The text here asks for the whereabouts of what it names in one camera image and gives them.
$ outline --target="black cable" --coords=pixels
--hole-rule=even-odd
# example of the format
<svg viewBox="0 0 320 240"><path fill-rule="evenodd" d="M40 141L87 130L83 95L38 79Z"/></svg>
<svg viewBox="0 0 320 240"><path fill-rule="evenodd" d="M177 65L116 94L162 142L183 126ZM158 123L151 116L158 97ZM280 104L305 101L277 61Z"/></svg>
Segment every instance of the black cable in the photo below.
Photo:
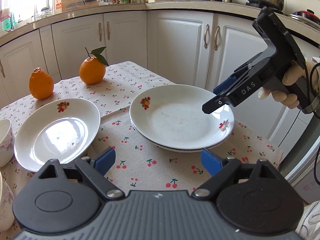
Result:
<svg viewBox="0 0 320 240"><path fill-rule="evenodd" d="M313 95L315 97L318 97L317 93L315 92L315 90L313 89L313 86L312 86L312 76L313 76L313 73L315 71L315 69L317 67L320 66L320 63L317 63L313 66L312 70L310 71L310 78L308 76L308 69L307 69L307 66L305 67L305 72L306 72L306 80L307 80L307 94L308 94L308 100L309 100L309 103L311 104L311 98L310 98L310 88L311 88L311 91L313 93ZM316 118L320 119L320 116L316 114L316 111L313 111L313 114L315 115ZM320 153L320 147L318 148L318 151L316 153L316 158L315 158L315 164L313 166L313 176L315 178L315 181L316 183L320 186L320 181L318 180L317 178L317 174L316 174L316 168L317 168L317 161L318 161L318 157L319 157L319 153Z"/></svg>

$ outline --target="plate rim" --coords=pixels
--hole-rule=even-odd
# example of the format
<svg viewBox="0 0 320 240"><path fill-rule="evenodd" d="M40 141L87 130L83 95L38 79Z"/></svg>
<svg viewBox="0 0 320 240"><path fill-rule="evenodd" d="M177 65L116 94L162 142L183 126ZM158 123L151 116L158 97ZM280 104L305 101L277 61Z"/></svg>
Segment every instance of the plate rim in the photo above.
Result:
<svg viewBox="0 0 320 240"><path fill-rule="evenodd" d="M192 87L193 89L198 89L198 90L207 91L208 93L211 93L211 94L213 95L213 97L215 96L214 93L212 93L212 92L210 92L210 91L208 91L208 90L206 90L206 89L200 88L200 87L191 86L191 85L184 85L184 84L169 84L169 85L161 85L161 86L157 86L157 87L152 87L152 88L149 88L149 89L147 89L147 90L142 91L141 93L139 93L139 94L132 100L131 106L133 105L134 102L139 101L138 96L139 96L140 94L145 93L146 91L149 91L149 90L159 89L159 87L163 87L163 86L165 86L165 87L168 87L168 86L185 86L185 87ZM132 124L135 126L136 130L137 130L141 135L143 135L145 138L149 139L150 141L154 142L153 140L151 140L150 138L148 138L144 133L142 133L142 132L137 128L137 126L134 124L134 121L132 120L132 108L131 108L131 106L130 106L130 109L129 109L130 121L132 122ZM232 122L230 122L230 131L226 134L226 138L228 138L228 136L232 133L232 130L233 130L234 124L235 124L235 116L234 116L234 114L233 114L233 111L232 111L231 107L229 107L229 109L230 109L230 112L231 112L231 114L232 114L232 116L233 116L233 120L232 120ZM170 147L170 146L168 146L168 145L160 144L160 143L158 143L158 142L155 142L155 143L157 143L157 144L159 144L159 145L162 145L162 146L165 146L165 147L168 147L168 148L171 148L171 149L177 149L177 150L197 150L197 149L199 149L199 148L197 148L197 149L190 149L190 148L178 149L178 148ZM202 149L213 147L213 146L216 145L216 144L203 147Z"/></svg>
<svg viewBox="0 0 320 240"><path fill-rule="evenodd" d="M71 161L73 161L74 159L76 159L77 157L79 157L86 149L88 149L88 147L92 144L93 140L96 138L97 133L98 133L98 131L99 131L100 124L101 124L101 115L100 115L100 111L99 111L98 107L97 107L93 102L91 102L90 100L85 99L85 98L62 98L62 99L57 99L57 100L55 100L55 101L52 101L52 102L50 102L50 103L48 103L48 104L46 104L46 105L44 105L44 106L53 104L53 103L55 103L55 102L57 102L57 101L70 100L70 99L76 99L76 100L80 100L80 101L82 101L82 100L88 101L89 103L91 103L92 105L95 106L95 108L97 109L97 112L99 113L99 125L98 125L98 128L96 129L96 131L94 132L94 136L93 136L92 139L88 142L88 146L87 146L82 152L79 152L79 154L76 155L72 160L70 160L70 162L71 162ZM44 106L41 106L41 107L38 108L36 111L34 111L34 112L23 122L23 124L22 124L21 127L19 128L19 131L18 131L17 135L15 136L15 143L14 143L14 147L13 147L14 156L15 156L17 162L18 162L24 169L26 169L26 170L28 170L28 171L32 171L32 172L38 172L39 170L27 168L25 165L23 165L23 164L21 163L21 161L20 161L19 158L18 158L18 153L17 153L17 150L16 150L16 141L17 141L19 132L20 132L21 128L23 127L23 125L26 123L26 121L27 121L33 114L35 114L38 110L40 110L40 109L41 109L42 107L44 107Z"/></svg>

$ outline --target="white glove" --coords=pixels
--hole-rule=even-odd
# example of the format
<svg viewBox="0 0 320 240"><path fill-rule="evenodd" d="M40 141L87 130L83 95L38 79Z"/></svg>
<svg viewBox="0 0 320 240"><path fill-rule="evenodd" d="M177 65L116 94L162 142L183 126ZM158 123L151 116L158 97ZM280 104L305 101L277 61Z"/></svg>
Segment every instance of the white glove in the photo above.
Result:
<svg viewBox="0 0 320 240"><path fill-rule="evenodd" d="M308 75L310 76L310 72L313 66L316 64L316 59L313 58L314 61L306 61L306 66L308 70ZM288 69L288 71L284 74L282 83L285 86L293 85L300 77L306 78L305 70L302 69L295 61L292 62L292 66ZM312 87L316 93L319 93L319 72L318 68L313 72L312 75ZM272 94L273 99L276 102L281 102L283 105L289 107L290 109L294 109L299 105L299 100L296 94L286 94L282 91L271 91L265 88L261 88L258 94L259 99L265 99L269 94Z"/></svg>

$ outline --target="cabinet handle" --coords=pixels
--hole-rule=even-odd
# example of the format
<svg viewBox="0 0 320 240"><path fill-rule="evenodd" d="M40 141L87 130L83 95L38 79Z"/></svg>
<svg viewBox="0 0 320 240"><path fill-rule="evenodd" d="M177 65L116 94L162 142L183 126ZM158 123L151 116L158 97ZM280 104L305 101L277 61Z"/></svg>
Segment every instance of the cabinet handle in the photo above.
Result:
<svg viewBox="0 0 320 240"><path fill-rule="evenodd" d="M110 40L110 25L109 22L107 22L107 28L108 28L108 41Z"/></svg>
<svg viewBox="0 0 320 240"><path fill-rule="evenodd" d="M99 35L100 35L99 41L102 41L102 29L101 29L101 23L99 23Z"/></svg>
<svg viewBox="0 0 320 240"><path fill-rule="evenodd" d="M5 78L5 74L4 74L4 70L3 70L3 66L2 66L1 60L0 60L0 71L2 73L3 78Z"/></svg>
<svg viewBox="0 0 320 240"><path fill-rule="evenodd" d="M207 32L209 30L210 26L209 24L207 24L205 26L205 32L204 32L204 35L203 35L203 40L204 40L204 48L206 49L208 47L208 44L207 44Z"/></svg>
<svg viewBox="0 0 320 240"><path fill-rule="evenodd" d="M218 50L217 38L218 38L219 31L220 31L220 26L218 25L216 29L216 33L214 34L214 50Z"/></svg>

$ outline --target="cherry print tablecloth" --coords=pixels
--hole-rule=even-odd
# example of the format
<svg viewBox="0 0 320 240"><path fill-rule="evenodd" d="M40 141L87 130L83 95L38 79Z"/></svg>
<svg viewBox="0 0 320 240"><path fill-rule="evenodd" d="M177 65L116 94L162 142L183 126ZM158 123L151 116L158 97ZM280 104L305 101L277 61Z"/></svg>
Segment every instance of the cherry print tablecloth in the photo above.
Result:
<svg viewBox="0 0 320 240"><path fill-rule="evenodd" d="M85 85L79 77L63 80L55 84L50 98L41 101L26 96L0 110L0 118L9 118L17 134L30 114L47 103L88 99L98 107L101 124L85 155L94 157L109 146L116 150L116 163L105 175L107 179L126 194L132 189L192 192L210 177L201 165L200 154L172 152L153 145L132 127L129 117L130 104L140 92L171 83L135 63L124 62L107 67L99 84ZM276 167L282 155L278 147L237 120L229 138L213 150L223 158L232 155L244 163L267 158ZM14 195L34 174L23 169L14 157L0 170ZM19 230L15 222L8 231L0 233L0 239L13 238Z"/></svg>

